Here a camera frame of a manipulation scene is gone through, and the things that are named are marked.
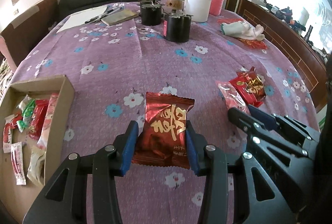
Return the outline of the dark red gold-lettered snack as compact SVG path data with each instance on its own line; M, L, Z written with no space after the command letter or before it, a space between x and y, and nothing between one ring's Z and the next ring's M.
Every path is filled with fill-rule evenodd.
M137 138L132 163L189 169L186 122L194 104L191 98L147 92L144 127Z

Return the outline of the small red candy packet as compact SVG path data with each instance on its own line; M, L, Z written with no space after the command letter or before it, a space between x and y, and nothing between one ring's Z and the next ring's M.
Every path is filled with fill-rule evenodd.
M237 72L237 77L230 80L229 83L237 90L246 104L255 107L263 104L266 97L264 84L254 66L249 71Z

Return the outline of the pink cartoon snack packet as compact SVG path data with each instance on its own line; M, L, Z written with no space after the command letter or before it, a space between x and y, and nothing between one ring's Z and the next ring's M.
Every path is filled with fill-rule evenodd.
M41 135L37 142L37 147L40 149L46 150L46 148L47 148L48 137L50 134L50 127L51 127L51 123L52 123L52 118L54 116L58 97L59 97L58 93L52 93L50 96L50 99L48 102L48 108L47 108L46 115L44 118L42 132L41 132Z

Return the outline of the pink red snack packet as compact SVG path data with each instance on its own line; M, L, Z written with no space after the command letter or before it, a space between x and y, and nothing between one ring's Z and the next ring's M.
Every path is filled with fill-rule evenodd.
M230 82L217 81L216 83L228 110L231 108L237 108L240 111L249 114L249 109L243 98Z

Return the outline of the wooden headboard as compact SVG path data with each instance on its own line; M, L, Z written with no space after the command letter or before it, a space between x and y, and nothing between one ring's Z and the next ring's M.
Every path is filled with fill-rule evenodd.
M290 60L310 91L316 112L327 104L326 67L302 37L262 7L247 0L226 0L226 9L265 27L266 39Z

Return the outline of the red foil bag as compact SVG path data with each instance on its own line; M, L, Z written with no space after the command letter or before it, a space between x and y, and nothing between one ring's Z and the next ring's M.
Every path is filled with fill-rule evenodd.
M237 22L237 21L246 21L246 20L243 20L243 19L226 19L226 18L218 19L217 20L217 22L219 23L220 27L221 27L221 23L230 24L230 23L234 23L234 22ZM262 40L262 41L245 40L245 39L240 39L240 38L237 38L237 39L239 41L241 41L242 43L246 44L247 46L250 46L251 48L257 48L257 49L260 49L260 50L266 50L267 49L267 45L264 42L265 39Z

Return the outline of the purple floral tablecloth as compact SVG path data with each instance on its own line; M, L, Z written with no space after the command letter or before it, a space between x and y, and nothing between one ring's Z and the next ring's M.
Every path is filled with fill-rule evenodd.
M258 108L319 131L310 91L273 43L250 48L223 35L217 20L191 23L185 43L140 18L57 33L59 25L26 56L12 86L59 97L44 162L51 172L24 223L226 223L230 200L234 223L296 223L247 133L228 120L216 82L254 66L266 94ZM132 162L122 176L123 135L131 121L142 133L147 92L195 100L187 120L208 143L205 176Z

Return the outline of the white red sachet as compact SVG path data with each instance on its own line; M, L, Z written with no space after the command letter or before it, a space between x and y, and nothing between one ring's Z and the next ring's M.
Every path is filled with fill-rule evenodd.
M3 128L3 153L11 152L13 131L17 129L18 120L22 120L20 113L9 115L5 118L5 126Z

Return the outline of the black pot near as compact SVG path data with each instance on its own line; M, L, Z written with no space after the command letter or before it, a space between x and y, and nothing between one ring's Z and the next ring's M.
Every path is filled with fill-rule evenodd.
M170 42L185 43L190 37L190 15L164 15L164 38Z

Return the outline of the black pot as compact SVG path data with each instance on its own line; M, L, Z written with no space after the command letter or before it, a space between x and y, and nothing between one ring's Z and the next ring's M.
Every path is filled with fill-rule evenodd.
M143 4L140 5L141 24L145 26L156 26L161 23L162 5Z
M185 43L190 37L190 15L164 15L164 38L170 42Z

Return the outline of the tan notebook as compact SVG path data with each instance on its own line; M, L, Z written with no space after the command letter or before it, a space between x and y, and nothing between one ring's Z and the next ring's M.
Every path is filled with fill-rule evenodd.
M138 15L139 13L137 12L124 9L116 13L111 13L110 15L102 18L101 21L108 26L112 26L136 18Z

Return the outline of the white paper sheet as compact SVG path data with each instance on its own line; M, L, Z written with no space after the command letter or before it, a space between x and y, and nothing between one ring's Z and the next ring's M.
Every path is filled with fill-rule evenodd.
M57 33L81 26L85 24L86 21L91 20L92 18L102 15L107 10L107 5L102 5L99 7L88 8L83 11L78 11L69 15L69 18L64 22L64 24L59 28Z

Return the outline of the black pot far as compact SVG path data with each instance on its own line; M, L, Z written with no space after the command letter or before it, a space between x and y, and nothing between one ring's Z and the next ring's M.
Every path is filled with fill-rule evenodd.
M156 26L161 23L162 5L143 4L140 5L141 24L145 26Z

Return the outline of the black pen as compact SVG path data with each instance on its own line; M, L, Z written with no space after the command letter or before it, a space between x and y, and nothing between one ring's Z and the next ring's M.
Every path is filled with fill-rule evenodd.
M93 23L95 21L100 21L102 18L107 17L108 15L110 15L111 13L116 13L117 11L122 10L122 7L116 8L116 9L112 9L109 11L106 11L105 13L102 13L101 15L95 16L87 21L85 21L85 24L89 24L89 23Z

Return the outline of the cork stopper near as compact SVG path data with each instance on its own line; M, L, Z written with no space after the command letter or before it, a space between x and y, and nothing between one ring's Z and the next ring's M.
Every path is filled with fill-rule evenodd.
M173 10L183 10L184 0L166 0L165 5Z

